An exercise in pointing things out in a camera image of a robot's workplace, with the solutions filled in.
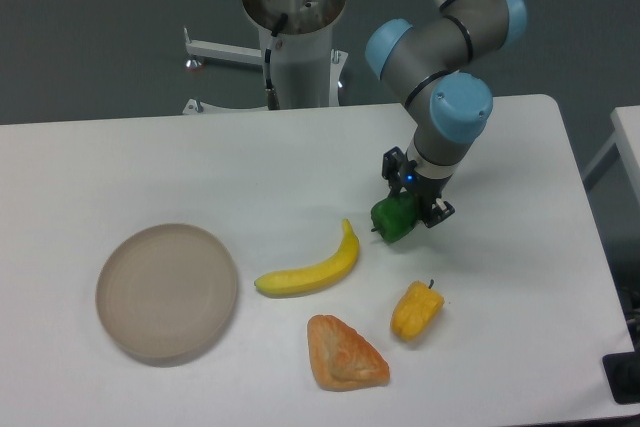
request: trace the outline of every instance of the white stand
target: white stand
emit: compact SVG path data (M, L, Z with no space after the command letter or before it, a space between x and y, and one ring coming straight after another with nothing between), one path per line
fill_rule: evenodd
M184 28L185 49L189 54L187 68L197 70L203 67L202 59L221 60L226 62L234 62L246 66L262 67L263 59L260 50L248 49L245 47L237 47L235 45L216 44L214 42L204 42L201 40L191 40L187 28ZM347 52L341 50L331 51L331 73L329 79L329 107L340 106L338 99L338 91L342 88L340 84L340 75L342 69L349 58ZM195 99L190 99L185 105L183 114L207 114L214 112L225 112L230 109L217 107L208 104L202 104ZM258 107L257 109L239 109L240 112L246 110L266 110L266 107Z

